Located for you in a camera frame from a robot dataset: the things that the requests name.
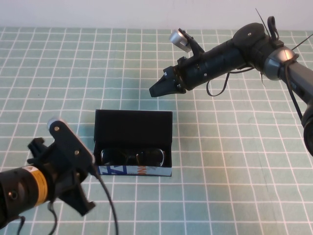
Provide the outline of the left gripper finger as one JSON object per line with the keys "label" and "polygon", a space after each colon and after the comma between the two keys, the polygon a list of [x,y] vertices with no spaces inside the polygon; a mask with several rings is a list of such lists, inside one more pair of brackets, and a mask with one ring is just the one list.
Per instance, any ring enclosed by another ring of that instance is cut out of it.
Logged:
{"label": "left gripper finger", "polygon": [[27,146],[32,154],[32,158],[27,160],[28,164],[42,164],[42,154],[46,150],[44,145],[45,140],[43,138],[34,138]]}
{"label": "left gripper finger", "polygon": [[64,191],[59,199],[76,210],[81,216],[85,216],[95,208],[95,203],[87,200],[81,185],[75,185]]}

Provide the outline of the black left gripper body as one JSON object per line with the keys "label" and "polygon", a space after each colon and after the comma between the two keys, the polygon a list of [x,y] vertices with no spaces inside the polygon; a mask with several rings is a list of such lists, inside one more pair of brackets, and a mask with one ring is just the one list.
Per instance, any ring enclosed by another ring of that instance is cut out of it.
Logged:
{"label": "black left gripper body", "polygon": [[71,163],[61,147],[56,143],[46,146],[42,154],[42,164],[32,164],[45,176],[48,187],[48,199],[59,198],[61,193],[85,180],[85,171]]}

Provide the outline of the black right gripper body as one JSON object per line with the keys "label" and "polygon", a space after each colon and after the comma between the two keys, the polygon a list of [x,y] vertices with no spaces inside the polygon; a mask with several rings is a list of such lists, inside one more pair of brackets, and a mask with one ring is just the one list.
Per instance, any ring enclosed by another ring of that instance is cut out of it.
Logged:
{"label": "black right gripper body", "polygon": [[185,56],[179,58],[177,60],[177,65],[176,66],[169,66],[163,70],[164,75],[169,75],[173,76],[175,78],[175,86],[177,86],[179,89],[185,89],[186,93],[186,88],[185,85],[183,85],[182,79],[181,79],[181,72],[179,65],[184,62],[187,58]]}

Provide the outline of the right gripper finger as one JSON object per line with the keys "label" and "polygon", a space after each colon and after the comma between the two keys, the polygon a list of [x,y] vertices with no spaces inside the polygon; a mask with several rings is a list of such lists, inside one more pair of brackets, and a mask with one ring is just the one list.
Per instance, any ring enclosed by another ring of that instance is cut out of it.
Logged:
{"label": "right gripper finger", "polygon": [[179,89],[177,86],[164,84],[154,84],[151,87],[151,97],[161,97],[170,94],[185,94],[185,89]]}
{"label": "right gripper finger", "polygon": [[150,89],[151,96],[165,96],[176,93],[175,78],[163,75]]}

